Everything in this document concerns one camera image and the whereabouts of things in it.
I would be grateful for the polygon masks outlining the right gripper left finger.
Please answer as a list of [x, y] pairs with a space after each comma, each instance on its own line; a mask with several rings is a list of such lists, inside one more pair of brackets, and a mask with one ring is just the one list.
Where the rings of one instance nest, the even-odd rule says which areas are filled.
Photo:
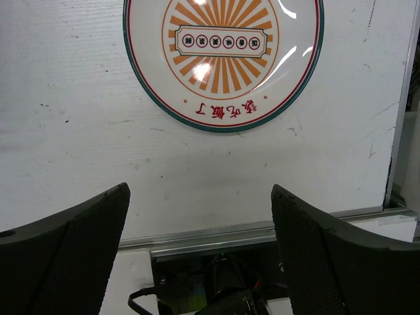
[[1, 232], [2, 314], [98, 314], [131, 192], [121, 183]]

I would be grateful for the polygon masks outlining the white plate red pattern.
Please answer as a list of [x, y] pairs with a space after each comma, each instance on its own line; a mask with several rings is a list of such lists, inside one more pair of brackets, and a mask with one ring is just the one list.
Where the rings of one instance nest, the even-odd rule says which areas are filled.
[[307, 86], [324, 39], [322, 1], [126, 1], [131, 67], [165, 113], [195, 129], [268, 123]]

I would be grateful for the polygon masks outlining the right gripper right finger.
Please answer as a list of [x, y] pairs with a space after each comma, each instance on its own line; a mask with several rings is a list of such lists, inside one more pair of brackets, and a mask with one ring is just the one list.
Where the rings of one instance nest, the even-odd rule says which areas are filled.
[[358, 228], [278, 184], [271, 203], [294, 314], [419, 313], [419, 245]]

